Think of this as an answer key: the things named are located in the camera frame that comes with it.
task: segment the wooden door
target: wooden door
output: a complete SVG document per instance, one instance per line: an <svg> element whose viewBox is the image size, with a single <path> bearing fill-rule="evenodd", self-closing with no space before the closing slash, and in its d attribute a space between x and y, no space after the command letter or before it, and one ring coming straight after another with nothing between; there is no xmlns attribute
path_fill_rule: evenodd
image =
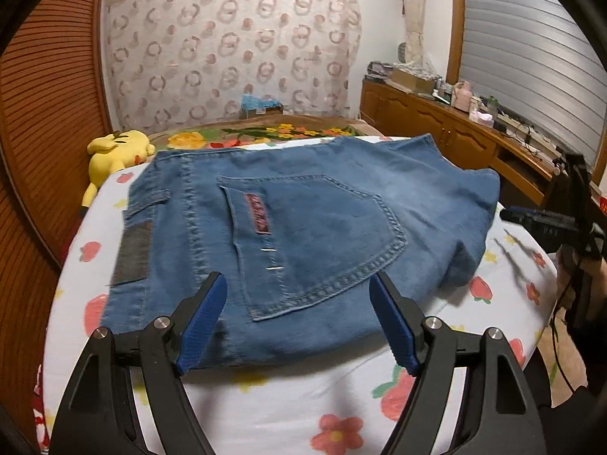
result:
<svg viewBox="0 0 607 455"><path fill-rule="evenodd" d="M88 184L86 145L108 128L99 0L32 7L0 57L0 403L35 443L31 397L60 247Z"/></svg>
<svg viewBox="0 0 607 455"><path fill-rule="evenodd" d="M441 113L436 108L423 104L417 100L417 120L415 121L416 128L419 133L430 133L434 139L436 147L444 154L444 139L448 132L452 130L453 120L448 115Z"/></svg>
<svg viewBox="0 0 607 455"><path fill-rule="evenodd" d="M0 58L4 162L58 262L89 184L86 145L111 133L99 55L101 0L41 0Z"/></svg>
<svg viewBox="0 0 607 455"><path fill-rule="evenodd" d="M421 135L415 121L415 110L405 93L396 92L383 98L379 116L384 135L415 137Z"/></svg>
<svg viewBox="0 0 607 455"><path fill-rule="evenodd" d="M444 156L462 169L481 169L489 166L495 142L461 122L454 122L451 133L445 137Z"/></svg>
<svg viewBox="0 0 607 455"><path fill-rule="evenodd" d="M362 84L362 94L360 96L360 116L371 126L377 128L377 106L381 97L374 87L369 83Z"/></svg>

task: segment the embroidered label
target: embroidered label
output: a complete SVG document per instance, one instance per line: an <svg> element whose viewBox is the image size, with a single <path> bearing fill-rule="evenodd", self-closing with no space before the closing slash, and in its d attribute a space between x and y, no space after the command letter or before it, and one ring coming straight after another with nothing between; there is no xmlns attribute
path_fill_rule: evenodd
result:
<svg viewBox="0 0 607 455"><path fill-rule="evenodd" d="M245 193L245 198L249 204L253 222L255 224L255 232L257 234L270 234L268 225L268 215L263 206L262 199L254 193Z"/></svg>

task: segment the back pocket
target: back pocket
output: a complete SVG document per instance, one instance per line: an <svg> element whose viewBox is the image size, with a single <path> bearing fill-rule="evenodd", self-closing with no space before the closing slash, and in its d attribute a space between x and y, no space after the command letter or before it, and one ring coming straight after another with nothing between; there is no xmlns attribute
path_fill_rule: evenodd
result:
<svg viewBox="0 0 607 455"><path fill-rule="evenodd" d="M400 255L405 234L380 196L322 174L220 177L254 321L307 308Z"/></svg>

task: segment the wooden wardrobe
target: wooden wardrobe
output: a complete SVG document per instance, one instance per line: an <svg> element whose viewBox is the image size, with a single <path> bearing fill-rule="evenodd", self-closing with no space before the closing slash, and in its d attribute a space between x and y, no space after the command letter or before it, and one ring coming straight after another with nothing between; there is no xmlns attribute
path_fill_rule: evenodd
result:
<svg viewBox="0 0 607 455"><path fill-rule="evenodd" d="M88 184L86 145L110 133L110 125L98 53L100 0L4 6L0 404L34 442L31 399L62 247L78 224Z"/></svg>

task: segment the bed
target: bed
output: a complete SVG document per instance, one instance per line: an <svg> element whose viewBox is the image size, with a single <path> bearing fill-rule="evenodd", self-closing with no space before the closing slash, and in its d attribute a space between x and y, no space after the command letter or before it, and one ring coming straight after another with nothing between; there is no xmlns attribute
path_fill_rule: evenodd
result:
<svg viewBox="0 0 607 455"><path fill-rule="evenodd" d="M360 137L367 142L391 138ZM253 144L289 148L330 138ZM102 186L72 241L47 328L43 364L44 421L53 421L72 369L97 327L109 292L129 186L146 164L113 174ZM465 287L439 290L424 304L457 330L501 328L521 365L530 358L556 298L556 269L520 226L503 223L500 206L486 253ZM140 373L132 371L135 402L148 449L163 453ZM447 450L462 395L457 370L434 452ZM219 454L324 452L377 455L395 425L413 379L395 364L383 340L281 367L195 370L183 382L205 434Z"/></svg>

